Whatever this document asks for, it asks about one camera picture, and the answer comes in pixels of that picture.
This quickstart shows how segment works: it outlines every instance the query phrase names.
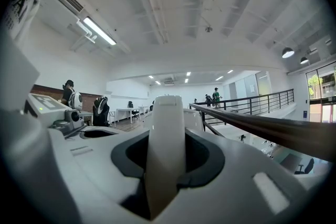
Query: ceiling light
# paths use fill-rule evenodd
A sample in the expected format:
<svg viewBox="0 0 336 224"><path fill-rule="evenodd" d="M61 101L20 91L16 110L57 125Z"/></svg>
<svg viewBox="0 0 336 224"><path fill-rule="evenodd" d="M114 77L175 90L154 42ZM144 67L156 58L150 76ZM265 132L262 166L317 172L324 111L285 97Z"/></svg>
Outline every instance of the ceiling light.
<svg viewBox="0 0 336 224"><path fill-rule="evenodd" d="M115 45L117 44L112 38L110 38L96 23L94 23L89 17L84 19L84 23L90 26L94 31L97 32L99 36L105 39L109 44Z"/></svg>
<svg viewBox="0 0 336 224"><path fill-rule="evenodd" d="M294 54L294 51L291 48L286 47L283 51L282 51L282 57L283 58L288 58L291 57Z"/></svg>
<svg viewBox="0 0 336 224"><path fill-rule="evenodd" d="M302 57L300 60L300 64L304 64L306 62L308 62L308 59L306 57Z"/></svg>

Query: white table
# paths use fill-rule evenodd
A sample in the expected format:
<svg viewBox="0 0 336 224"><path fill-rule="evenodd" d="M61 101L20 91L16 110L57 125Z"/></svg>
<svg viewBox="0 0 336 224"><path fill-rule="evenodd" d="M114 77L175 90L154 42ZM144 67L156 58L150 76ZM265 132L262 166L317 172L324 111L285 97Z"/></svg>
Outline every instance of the white table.
<svg viewBox="0 0 336 224"><path fill-rule="evenodd" d="M116 116L115 111L110 111L110 112L109 112L110 126L112 125L111 117L114 117L114 128L116 128L116 127L115 127L115 126L116 126L116 125L115 125L115 124L116 124L116 123L115 123L115 122L116 122L116 121L115 121L115 120L116 120L116 117L115 117L115 116Z"/></svg>
<svg viewBox="0 0 336 224"><path fill-rule="evenodd" d="M128 108L128 109L117 109L117 119L119 122L119 111L129 111L130 112L130 119L131 119L131 123L132 123L132 111L137 111L139 110L139 114L140 114L140 109L136 109L136 108Z"/></svg>
<svg viewBox="0 0 336 224"><path fill-rule="evenodd" d="M145 116L145 114L146 114L146 110L145 110L145 108L148 109L148 105L142 105L142 106L139 107L139 119L141 119L141 118L140 118L141 110L142 110L142 112L143 112L143 116Z"/></svg>
<svg viewBox="0 0 336 224"><path fill-rule="evenodd" d="M87 111L80 111L79 117L84 119L84 117L91 117L91 124L93 125L93 113Z"/></svg>

